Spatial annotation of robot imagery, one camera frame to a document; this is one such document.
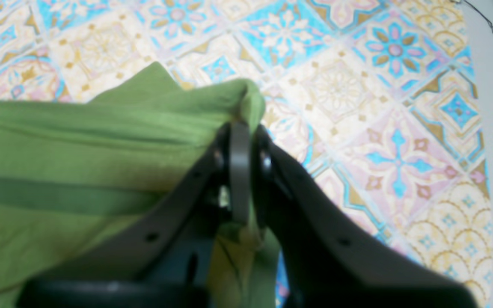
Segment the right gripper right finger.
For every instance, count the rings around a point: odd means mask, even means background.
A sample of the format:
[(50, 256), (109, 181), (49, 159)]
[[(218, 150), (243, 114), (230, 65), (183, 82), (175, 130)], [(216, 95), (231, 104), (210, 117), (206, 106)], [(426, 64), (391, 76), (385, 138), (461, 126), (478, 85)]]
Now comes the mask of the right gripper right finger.
[(259, 125), (253, 197), (276, 236), (289, 281), (286, 308), (475, 308), (458, 282), (411, 261), (357, 226)]

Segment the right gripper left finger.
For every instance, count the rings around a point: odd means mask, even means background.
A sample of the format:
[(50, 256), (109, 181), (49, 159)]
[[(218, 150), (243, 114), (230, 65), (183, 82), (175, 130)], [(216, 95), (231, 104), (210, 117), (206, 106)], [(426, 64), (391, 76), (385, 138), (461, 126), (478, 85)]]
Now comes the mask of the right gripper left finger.
[(17, 308), (212, 308), (221, 225), (250, 219), (250, 133), (227, 123), (162, 201), (85, 254), (27, 281)]

